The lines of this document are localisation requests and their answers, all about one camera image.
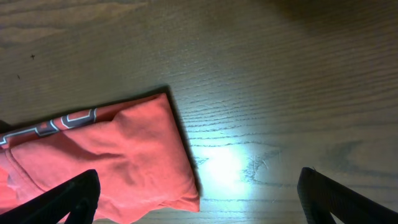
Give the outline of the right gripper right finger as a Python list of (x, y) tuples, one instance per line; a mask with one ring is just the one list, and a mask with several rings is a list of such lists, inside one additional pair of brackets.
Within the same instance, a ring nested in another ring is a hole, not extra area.
[(297, 192), (308, 223), (397, 223), (390, 210), (309, 167), (301, 170)]

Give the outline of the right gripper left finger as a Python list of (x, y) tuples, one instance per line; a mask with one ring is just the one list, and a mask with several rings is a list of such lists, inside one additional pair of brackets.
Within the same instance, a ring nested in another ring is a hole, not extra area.
[(1, 215), (1, 223), (92, 224), (100, 197), (100, 181), (94, 169)]

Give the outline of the red-orange t-shirt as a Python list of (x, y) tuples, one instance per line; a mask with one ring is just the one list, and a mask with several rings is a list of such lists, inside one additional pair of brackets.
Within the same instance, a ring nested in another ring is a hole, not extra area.
[(132, 223), (200, 196), (167, 95), (92, 108), (1, 135), (1, 211), (94, 169), (96, 219)]

